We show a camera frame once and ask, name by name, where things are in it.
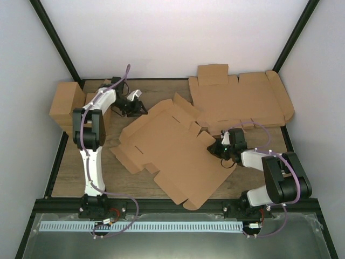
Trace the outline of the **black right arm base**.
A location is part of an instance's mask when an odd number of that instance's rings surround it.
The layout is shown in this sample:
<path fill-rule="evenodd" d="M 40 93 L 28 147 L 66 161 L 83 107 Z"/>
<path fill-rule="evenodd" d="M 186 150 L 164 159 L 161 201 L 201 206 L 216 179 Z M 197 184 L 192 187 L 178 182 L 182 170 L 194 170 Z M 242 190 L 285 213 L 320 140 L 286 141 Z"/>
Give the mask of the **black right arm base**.
<path fill-rule="evenodd" d="M 222 207 L 224 217 L 236 219 L 259 219 L 266 211 L 265 205 L 252 207 L 244 198 L 225 200 Z"/>

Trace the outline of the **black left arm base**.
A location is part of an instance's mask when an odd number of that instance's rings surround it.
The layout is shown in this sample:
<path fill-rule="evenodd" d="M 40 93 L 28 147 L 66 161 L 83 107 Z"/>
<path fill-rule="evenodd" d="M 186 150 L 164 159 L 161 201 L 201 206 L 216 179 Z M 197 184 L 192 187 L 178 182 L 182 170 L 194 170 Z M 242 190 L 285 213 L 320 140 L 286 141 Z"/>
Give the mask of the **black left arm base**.
<path fill-rule="evenodd" d="M 79 208 L 80 219 L 104 220 L 107 218 L 124 218 L 127 210 L 127 202 L 118 199 L 110 199 L 106 194 L 89 196 L 85 194 L 81 198 Z"/>

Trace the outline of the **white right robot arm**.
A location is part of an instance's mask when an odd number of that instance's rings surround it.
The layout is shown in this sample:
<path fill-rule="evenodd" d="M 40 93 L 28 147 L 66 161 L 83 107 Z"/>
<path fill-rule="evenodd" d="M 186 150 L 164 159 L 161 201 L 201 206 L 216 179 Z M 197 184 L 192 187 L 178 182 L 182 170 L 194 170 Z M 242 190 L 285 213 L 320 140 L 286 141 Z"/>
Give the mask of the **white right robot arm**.
<path fill-rule="evenodd" d="M 239 210 L 245 217 L 254 216 L 260 206 L 296 203 L 312 195 L 312 185 L 296 153 L 249 149 L 240 128 L 222 131 L 207 150 L 221 162 L 232 160 L 233 165 L 263 172 L 265 184 L 241 195 Z"/>

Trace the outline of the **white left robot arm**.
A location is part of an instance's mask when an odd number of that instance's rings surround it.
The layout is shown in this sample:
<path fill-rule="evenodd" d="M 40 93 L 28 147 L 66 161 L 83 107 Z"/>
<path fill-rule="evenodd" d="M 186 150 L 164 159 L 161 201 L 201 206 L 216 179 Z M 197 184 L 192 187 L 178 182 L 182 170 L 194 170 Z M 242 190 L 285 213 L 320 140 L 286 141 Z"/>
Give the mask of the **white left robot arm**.
<path fill-rule="evenodd" d="M 105 113 L 115 107 L 120 110 L 122 117 L 148 114 L 140 100 L 141 90 L 124 94 L 124 87 L 128 87 L 126 80 L 115 77 L 110 83 L 102 84 L 82 108 L 75 108 L 72 113 L 72 137 L 82 157 L 85 175 L 84 194 L 88 197 L 102 196 L 106 193 L 101 165 L 102 147 L 106 140 Z"/>

